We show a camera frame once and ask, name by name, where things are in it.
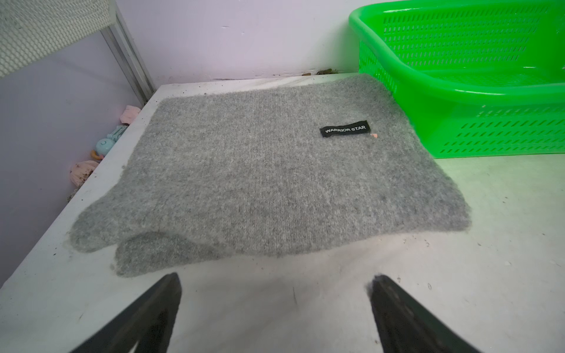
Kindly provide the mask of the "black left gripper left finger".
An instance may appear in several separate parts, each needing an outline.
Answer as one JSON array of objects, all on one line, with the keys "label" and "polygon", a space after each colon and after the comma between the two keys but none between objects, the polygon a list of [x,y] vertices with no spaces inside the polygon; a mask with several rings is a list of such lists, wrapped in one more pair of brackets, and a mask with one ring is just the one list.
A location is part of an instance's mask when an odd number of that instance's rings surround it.
[{"label": "black left gripper left finger", "polygon": [[166,352],[182,296],[178,274],[162,277],[75,352]]}]

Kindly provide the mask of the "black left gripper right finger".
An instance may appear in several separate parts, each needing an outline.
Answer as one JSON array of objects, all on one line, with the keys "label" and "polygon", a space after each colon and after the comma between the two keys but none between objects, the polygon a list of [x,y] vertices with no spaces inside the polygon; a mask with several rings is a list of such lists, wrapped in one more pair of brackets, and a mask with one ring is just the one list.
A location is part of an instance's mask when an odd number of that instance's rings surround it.
[{"label": "black left gripper right finger", "polygon": [[477,352],[394,280],[380,274],[369,301],[384,352]]}]

